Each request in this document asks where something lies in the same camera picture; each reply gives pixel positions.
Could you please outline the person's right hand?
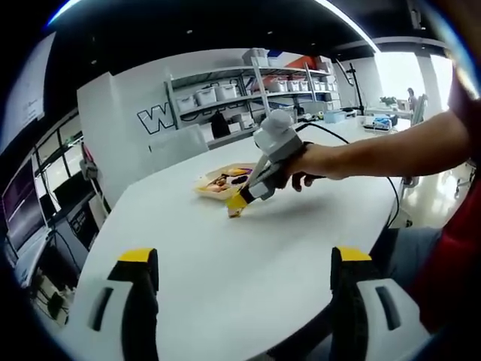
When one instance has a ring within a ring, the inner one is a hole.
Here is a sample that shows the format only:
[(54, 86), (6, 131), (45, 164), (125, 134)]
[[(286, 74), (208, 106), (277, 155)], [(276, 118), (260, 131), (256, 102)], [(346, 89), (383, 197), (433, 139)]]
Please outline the person's right hand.
[(303, 153), (292, 158), (286, 168), (291, 178), (292, 188), (300, 192), (302, 187), (310, 187), (320, 177), (335, 177), (335, 151), (333, 147), (309, 143)]

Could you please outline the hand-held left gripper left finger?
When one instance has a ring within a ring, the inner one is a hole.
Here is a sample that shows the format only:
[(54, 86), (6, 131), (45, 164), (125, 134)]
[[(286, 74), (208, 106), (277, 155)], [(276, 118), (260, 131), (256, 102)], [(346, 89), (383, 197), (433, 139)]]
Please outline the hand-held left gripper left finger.
[(107, 277), (77, 291), (63, 328), (72, 360), (157, 360), (159, 262), (155, 248), (129, 250)]

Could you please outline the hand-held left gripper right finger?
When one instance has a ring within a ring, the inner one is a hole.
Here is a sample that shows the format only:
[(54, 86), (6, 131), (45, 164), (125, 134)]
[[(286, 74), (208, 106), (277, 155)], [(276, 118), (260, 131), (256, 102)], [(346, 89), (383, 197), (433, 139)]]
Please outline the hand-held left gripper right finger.
[(371, 257), (331, 252), (331, 360), (412, 360), (428, 341), (418, 305)]

